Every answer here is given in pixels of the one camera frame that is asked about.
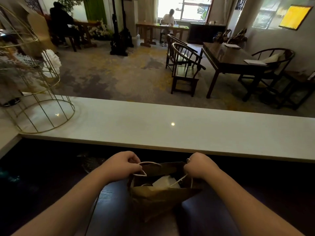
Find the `left hand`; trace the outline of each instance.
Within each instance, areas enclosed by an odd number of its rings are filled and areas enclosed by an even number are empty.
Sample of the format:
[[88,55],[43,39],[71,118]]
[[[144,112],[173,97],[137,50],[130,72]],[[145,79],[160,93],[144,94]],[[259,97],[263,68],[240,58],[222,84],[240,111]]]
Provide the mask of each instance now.
[[109,182],[119,181],[127,178],[130,174],[142,170],[140,159],[132,151],[118,152],[101,166],[100,170]]

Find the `green curtain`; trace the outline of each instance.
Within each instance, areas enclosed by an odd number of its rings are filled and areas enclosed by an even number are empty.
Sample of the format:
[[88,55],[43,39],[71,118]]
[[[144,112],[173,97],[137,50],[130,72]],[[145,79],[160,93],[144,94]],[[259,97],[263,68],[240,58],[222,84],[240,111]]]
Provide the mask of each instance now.
[[103,0],[85,0],[84,8],[88,20],[100,21],[103,19],[104,24],[107,24]]

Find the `hand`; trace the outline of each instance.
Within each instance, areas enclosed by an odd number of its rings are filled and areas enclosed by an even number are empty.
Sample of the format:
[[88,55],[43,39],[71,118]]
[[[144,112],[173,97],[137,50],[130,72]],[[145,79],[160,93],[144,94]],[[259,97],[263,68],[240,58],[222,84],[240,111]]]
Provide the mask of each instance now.
[[205,154],[196,152],[190,156],[190,162],[184,165],[184,170],[193,178],[205,179],[209,173],[216,173],[220,168]]
[[132,151],[118,152],[105,161],[100,170],[106,175],[108,182],[114,182],[142,170],[138,163],[140,159]]

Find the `person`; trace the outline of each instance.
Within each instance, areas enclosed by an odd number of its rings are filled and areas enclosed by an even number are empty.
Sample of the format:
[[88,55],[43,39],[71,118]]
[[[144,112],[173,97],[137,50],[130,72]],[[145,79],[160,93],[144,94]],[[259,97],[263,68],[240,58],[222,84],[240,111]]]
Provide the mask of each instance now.
[[[104,186],[140,171],[142,167],[138,163],[139,158],[131,151],[113,155],[12,236],[74,235]],[[205,180],[216,191],[243,236],[303,235],[244,190],[206,155],[192,154],[184,170],[193,178]]]
[[68,27],[68,24],[74,24],[73,18],[64,11],[63,5],[59,2],[54,2],[50,8],[50,17],[53,32],[55,32],[59,39],[64,43],[65,47],[69,47],[65,41],[65,36],[72,36],[76,46],[80,46],[80,32],[75,28]]
[[[174,12],[175,12],[174,9],[171,9],[169,11],[169,14],[165,14],[163,19],[160,21],[160,24],[173,26],[174,23],[175,23],[175,20],[174,20],[174,17],[173,17]],[[165,34],[165,38],[164,38],[164,42],[163,42],[162,46],[167,46],[166,36],[170,33],[170,31],[169,31],[169,29],[164,29],[163,33]]]

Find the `twisted paper handle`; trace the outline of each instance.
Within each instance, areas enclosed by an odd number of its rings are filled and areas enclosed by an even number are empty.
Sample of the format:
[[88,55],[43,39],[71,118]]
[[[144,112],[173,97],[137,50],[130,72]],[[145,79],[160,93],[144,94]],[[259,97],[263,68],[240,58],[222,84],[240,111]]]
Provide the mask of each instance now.
[[[156,165],[159,165],[160,167],[162,167],[161,164],[159,163],[155,163],[155,162],[152,162],[152,161],[144,161],[144,162],[140,162],[139,164],[142,164],[142,163],[152,163],[152,164],[156,164]],[[141,177],[146,177],[147,174],[144,172],[144,170],[141,170],[144,175],[139,175],[139,174],[134,174],[134,176],[141,176]],[[171,188],[172,186],[174,186],[176,183],[180,182],[181,180],[183,180],[188,174],[184,175],[182,178],[180,178],[178,181],[176,181],[174,184],[170,185],[169,188]]]

